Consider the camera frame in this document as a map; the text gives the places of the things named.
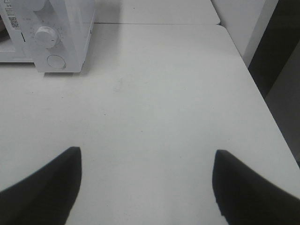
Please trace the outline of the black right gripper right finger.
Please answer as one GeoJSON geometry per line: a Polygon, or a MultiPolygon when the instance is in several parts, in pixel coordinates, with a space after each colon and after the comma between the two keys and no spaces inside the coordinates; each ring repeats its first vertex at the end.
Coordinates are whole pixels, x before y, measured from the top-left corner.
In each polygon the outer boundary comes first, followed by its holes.
{"type": "Polygon", "coordinates": [[[233,154],[217,150],[212,188],[230,225],[298,225],[300,200],[256,173],[233,154]]]}

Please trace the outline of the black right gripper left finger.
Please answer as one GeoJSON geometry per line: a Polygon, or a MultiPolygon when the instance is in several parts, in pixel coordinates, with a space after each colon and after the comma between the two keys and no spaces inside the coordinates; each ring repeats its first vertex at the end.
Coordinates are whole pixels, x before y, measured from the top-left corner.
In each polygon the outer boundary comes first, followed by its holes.
{"type": "Polygon", "coordinates": [[[64,225],[78,196],[82,154],[70,147],[0,193],[2,225],[64,225]]]}

